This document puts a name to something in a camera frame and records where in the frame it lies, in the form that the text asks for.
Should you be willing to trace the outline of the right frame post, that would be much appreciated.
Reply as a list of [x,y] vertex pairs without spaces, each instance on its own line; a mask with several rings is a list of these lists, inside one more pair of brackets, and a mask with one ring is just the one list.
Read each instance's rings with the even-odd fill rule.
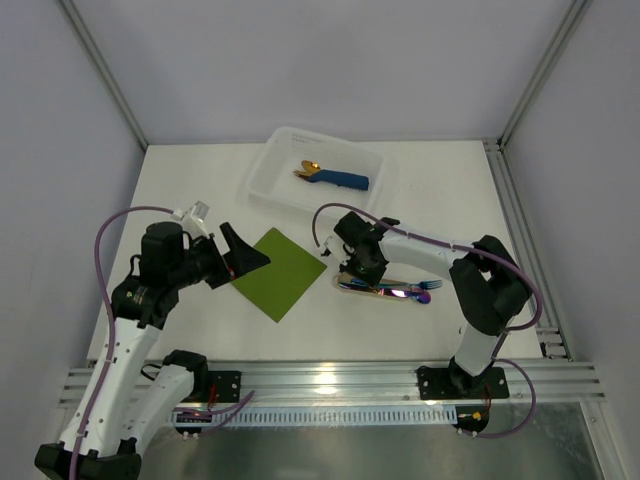
[[505,149],[513,140],[591,5],[591,0],[570,2],[510,114],[502,134],[497,139],[497,143],[502,149]]

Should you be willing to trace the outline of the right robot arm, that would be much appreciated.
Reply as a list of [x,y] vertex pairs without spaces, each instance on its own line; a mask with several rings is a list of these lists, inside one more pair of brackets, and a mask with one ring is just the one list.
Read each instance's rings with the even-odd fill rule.
[[458,244],[412,232],[395,219],[366,221],[356,212],[342,217],[334,232],[343,248],[341,273],[375,292],[419,291],[417,285],[386,281],[391,264],[434,274],[453,286],[467,325],[447,366],[418,369],[422,399],[508,397],[496,355],[513,329],[513,319],[538,293],[499,239],[485,235],[474,243]]

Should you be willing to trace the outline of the frame post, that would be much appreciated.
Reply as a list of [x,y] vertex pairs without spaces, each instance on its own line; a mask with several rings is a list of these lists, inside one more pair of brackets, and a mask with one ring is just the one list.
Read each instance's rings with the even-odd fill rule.
[[513,140],[591,5],[591,0],[570,2],[510,114],[502,134],[497,139],[497,143],[502,149],[505,149]]
[[135,138],[139,147],[146,152],[149,147],[149,141],[76,2],[72,0],[57,0],[56,4],[131,135]]

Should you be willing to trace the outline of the green paper napkin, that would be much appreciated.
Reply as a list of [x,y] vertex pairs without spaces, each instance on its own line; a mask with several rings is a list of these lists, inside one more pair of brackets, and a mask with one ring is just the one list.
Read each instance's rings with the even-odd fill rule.
[[326,265],[276,228],[254,248],[270,263],[235,280],[234,288],[275,323],[279,323],[326,270]]

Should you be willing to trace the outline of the gold utensils in bundle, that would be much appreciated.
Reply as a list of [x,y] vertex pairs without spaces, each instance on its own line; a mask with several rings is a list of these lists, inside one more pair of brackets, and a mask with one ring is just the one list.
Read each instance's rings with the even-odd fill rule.
[[293,174],[296,177],[307,181],[312,175],[318,173],[320,170],[321,167],[317,163],[309,160],[303,160],[301,162],[301,168],[294,170]]

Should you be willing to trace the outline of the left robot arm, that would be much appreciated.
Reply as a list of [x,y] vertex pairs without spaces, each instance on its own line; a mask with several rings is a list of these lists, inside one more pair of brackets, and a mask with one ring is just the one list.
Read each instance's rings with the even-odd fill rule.
[[206,390],[205,356],[175,350],[152,385],[133,390],[181,290],[206,283],[216,289],[269,264],[229,223],[221,253],[196,220],[190,229],[165,221],[147,227],[141,251],[107,301],[106,342],[77,410],[59,440],[39,447],[34,463],[49,479],[135,479],[145,451],[173,409]]

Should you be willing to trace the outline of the aluminium right side rail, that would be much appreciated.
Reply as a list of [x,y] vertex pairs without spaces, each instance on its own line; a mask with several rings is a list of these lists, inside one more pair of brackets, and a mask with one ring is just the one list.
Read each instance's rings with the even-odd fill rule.
[[486,138],[482,143],[518,264],[532,278],[544,300],[544,311],[536,325],[543,356],[551,360],[572,362],[573,356],[561,324],[560,311],[543,272],[531,226],[507,164],[507,157],[497,139]]

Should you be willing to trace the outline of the white plastic basket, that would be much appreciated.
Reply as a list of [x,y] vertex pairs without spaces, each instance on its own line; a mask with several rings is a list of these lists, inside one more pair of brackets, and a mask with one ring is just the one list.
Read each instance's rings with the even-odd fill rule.
[[280,127],[258,154],[246,180],[256,200],[314,213],[344,203],[371,211],[384,184],[384,154],[336,137]]

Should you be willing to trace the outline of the aluminium rail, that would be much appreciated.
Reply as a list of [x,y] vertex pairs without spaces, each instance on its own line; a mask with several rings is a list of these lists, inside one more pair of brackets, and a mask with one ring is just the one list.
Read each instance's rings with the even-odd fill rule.
[[551,360],[572,362],[573,356],[561,324],[560,311],[543,272],[531,226],[507,164],[507,157],[497,139],[486,138],[482,143],[518,264],[532,278],[544,300],[544,311],[536,325],[543,356]]
[[[417,369],[437,361],[211,362],[214,371],[239,371],[240,394],[254,393],[264,406],[417,405]],[[604,386],[588,362],[517,359],[502,363],[511,403],[531,398],[530,380],[541,403],[602,402]]]

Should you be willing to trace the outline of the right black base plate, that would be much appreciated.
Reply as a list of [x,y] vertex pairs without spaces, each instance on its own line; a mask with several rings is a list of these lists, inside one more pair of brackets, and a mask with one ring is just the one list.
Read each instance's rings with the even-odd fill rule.
[[477,377],[449,367],[421,366],[416,370],[422,400],[507,399],[509,386],[502,368],[490,366]]

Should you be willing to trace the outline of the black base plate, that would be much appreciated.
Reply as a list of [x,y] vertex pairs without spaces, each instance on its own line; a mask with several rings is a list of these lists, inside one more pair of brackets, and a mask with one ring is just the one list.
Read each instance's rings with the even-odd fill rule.
[[210,370],[201,401],[207,404],[237,403],[241,398],[241,384],[242,372],[239,370]]
[[509,386],[502,368],[490,366],[477,377],[449,367],[421,366],[416,370],[422,400],[507,399]]

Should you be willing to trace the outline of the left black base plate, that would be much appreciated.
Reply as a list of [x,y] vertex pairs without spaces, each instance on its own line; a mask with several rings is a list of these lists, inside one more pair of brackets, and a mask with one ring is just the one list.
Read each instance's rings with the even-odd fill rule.
[[242,372],[239,370],[210,370],[201,401],[207,404],[237,403],[241,398],[241,384]]

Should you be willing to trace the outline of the blue rolled napkin bundle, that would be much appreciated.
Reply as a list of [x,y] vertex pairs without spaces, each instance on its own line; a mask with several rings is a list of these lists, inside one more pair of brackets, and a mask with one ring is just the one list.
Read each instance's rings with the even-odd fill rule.
[[349,188],[358,191],[369,190],[369,179],[366,176],[353,174],[349,172],[334,170],[319,170],[308,177],[308,182],[329,183],[338,187]]

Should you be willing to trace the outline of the aluminium front rail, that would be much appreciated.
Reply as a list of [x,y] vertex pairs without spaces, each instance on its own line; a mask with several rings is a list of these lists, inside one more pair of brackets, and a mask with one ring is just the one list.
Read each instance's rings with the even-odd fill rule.
[[[264,406],[417,405],[417,369],[437,361],[211,362],[214,371],[239,371],[240,394],[254,393]],[[588,362],[517,359],[502,363],[511,403],[531,398],[530,380],[541,403],[602,402],[604,386]]]

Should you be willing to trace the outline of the iridescent blue fork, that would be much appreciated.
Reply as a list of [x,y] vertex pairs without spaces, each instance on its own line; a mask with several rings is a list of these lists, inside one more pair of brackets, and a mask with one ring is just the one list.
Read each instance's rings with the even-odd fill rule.
[[402,289],[402,290],[435,290],[441,288],[443,285],[442,280],[423,280],[417,283],[401,282],[401,281],[388,281],[381,284],[383,288],[390,289]]

